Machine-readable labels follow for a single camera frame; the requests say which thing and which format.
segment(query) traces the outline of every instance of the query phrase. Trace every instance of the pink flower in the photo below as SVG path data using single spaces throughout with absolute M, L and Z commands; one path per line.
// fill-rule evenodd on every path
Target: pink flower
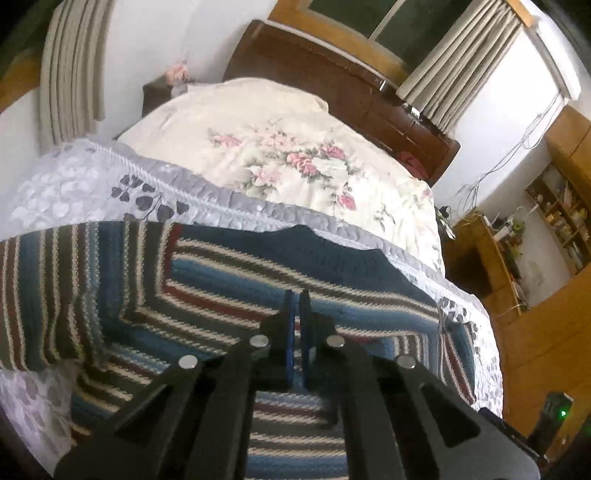
M 312 157 L 305 153 L 290 153 L 287 156 L 287 163 L 291 164 L 292 167 L 297 167 L 304 160 L 312 160 Z
M 166 83 L 171 86 L 180 85 L 189 78 L 184 63 L 177 63 L 166 71 Z
M 320 149 L 326 154 L 327 157 L 336 158 L 337 160 L 345 159 L 345 152 L 343 152 L 343 150 L 339 147 L 325 144 Z
M 250 167 L 249 170 L 255 177 L 254 184 L 257 187 L 262 187 L 264 185 L 269 185 L 269 187 L 271 187 L 274 183 L 281 180 L 281 172 L 273 170 L 268 165 L 264 167 Z
M 290 150 L 292 149 L 293 145 L 297 142 L 296 137 L 288 137 L 285 133 L 267 133 L 262 141 L 261 145 L 263 147 L 271 147 L 275 148 L 276 150 Z
M 212 136 L 212 142 L 217 147 L 224 145 L 228 148 L 232 148 L 240 146 L 242 140 L 237 139 L 233 135 L 214 135 Z
M 339 202 L 339 205 L 341 205 L 341 207 L 345 207 L 349 210 L 357 210 L 357 205 L 355 205 L 355 199 L 351 195 L 339 195 L 337 201 Z
M 312 177 L 318 173 L 318 168 L 312 163 L 312 157 L 306 153 L 290 153 L 287 156 L 287 163 L 295 167 L 302 175 Z
M 300 173 L 310 177 L 318 173 L 318 168 L 316 168 L 310 160 L 304 160 L 303 162 L 299 163 L 297 169 Z

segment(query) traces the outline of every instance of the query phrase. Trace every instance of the bookshelf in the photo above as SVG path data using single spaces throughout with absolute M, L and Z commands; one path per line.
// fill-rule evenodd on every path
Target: bookshelf
M 577 189 L 550 164 L 527 188 L 567 264 L 577 275 L 591 263 L 591 219 Z

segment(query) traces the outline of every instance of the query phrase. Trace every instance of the pink rose print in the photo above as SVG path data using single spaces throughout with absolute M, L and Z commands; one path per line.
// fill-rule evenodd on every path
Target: pink rose print
M 336 158 L 337 160 L 345 159 L 345 152 L 343 152 L 343 150 L 339 147 L 325 144 L 320 149 L 326 154 L 327 157 Z
M 273 170 L 270 166 L 250 167 L 250 171 L 255 177 L 254 185 L 257 187 L 265 185 L 272 187 L 274 183 L 281 180 L 281 172 Z
M 310 177 L 313 177 L 318 173 L 318 168 L 316 168 L 310 160 L 304 160 L 302 163 L 298 164 L 297 169 L 300 173 L 309 175 Z
M 313 177 L 318 173 L 318 168 L 312 163 L 312 157 L 306 153 L 290 153 L 287 163 L 295 167 L 302 175 Z
M 287 163 L 292 167 L 297 167 L 300 163 L 305 160 L 312 160 L 312 157 L 305 153 L 290 153 L 287 156 Z
M 219 147 L 224 145 L 228 148 L 238 147 L 242 143 L 242 140 L 237 139 L 233 135 L 214 135 L 212 136 L 212 143 Z
M 337 201 L 339 202 L 339 205 L 341 205 L 341 207 L 345 207 L 349 210 L 357 210 L 357 205 L 355 205 L 355 199 L 351 195 L 339 195 Z

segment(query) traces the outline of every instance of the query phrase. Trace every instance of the window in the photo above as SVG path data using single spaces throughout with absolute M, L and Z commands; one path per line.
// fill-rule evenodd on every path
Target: window
M 309 9 L 361 33 L 416 68 L 471 0 L 312 0 Z

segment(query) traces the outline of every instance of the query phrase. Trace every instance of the floral comforter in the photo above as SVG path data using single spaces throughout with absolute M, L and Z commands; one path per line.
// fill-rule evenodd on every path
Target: floral comforter
M 361 227 L 444 271 L 430 188 L 309 93 L 262 79 L 194 86 L 119 140 L 217 186 Z

